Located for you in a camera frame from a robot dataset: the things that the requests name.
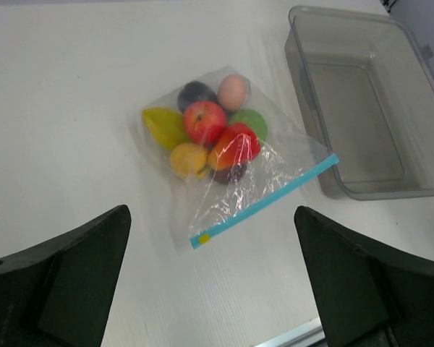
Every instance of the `red apple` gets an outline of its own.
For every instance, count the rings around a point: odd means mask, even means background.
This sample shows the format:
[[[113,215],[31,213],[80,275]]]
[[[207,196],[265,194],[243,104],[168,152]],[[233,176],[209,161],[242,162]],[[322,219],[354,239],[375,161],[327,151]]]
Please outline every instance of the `red apple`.
[[[185,110],[183,125],[193,142],[213,145],[226,128],[225,112],[212,101],[196,101]]]

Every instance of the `plastic bag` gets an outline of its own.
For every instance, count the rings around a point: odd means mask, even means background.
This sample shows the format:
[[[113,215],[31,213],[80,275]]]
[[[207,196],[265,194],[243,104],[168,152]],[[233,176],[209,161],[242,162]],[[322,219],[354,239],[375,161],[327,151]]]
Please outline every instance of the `plastic bag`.
[[[139,128],[193,248],[338,163],[231,67],[151,103]]]

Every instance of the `transparent storage box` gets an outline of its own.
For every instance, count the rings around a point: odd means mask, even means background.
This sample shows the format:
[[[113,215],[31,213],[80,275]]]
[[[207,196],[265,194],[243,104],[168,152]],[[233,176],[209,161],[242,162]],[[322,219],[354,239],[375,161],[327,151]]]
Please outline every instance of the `transparent storage box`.
[[[289,13],[286,57],[307,133],[339,156],[330,197],[434,195],[434,79],[412,35],[387,16]]]

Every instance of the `dark plum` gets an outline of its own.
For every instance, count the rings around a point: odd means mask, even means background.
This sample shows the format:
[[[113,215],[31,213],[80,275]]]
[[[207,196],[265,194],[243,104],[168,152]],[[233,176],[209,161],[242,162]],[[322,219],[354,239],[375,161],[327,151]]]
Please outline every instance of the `dark plum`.
[[[224,170],[214,171],[212,170],[210,176],[214,181],[220,184],[231,184],[237,183],[240,179],[243,178],[246,173],[247,164],[238,164],[232,166],[231,168],[225,168]]]
[[[212,101],[218,104],[216,93],[207,85],[199,81],[192,81],[180,90],[176,103],[180,112],[184,113],[189,105],[195,101]]]

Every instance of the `white table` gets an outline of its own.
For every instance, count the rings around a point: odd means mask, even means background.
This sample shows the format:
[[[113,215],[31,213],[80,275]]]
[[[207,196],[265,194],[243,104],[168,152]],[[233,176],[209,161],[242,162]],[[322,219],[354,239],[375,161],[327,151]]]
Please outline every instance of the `white table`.
[[[142,163],[132,122],[172,88],[231,64],[302,127],[283,52],[302,2],[385,14],[378,0],[0,7],[0,257],[127,204],[103,346],[251,346],[315,319],[299,205],[434,260],[434,197],[330,200],[312,181],[185,252],[167,211],[151,207],[167,189]]]

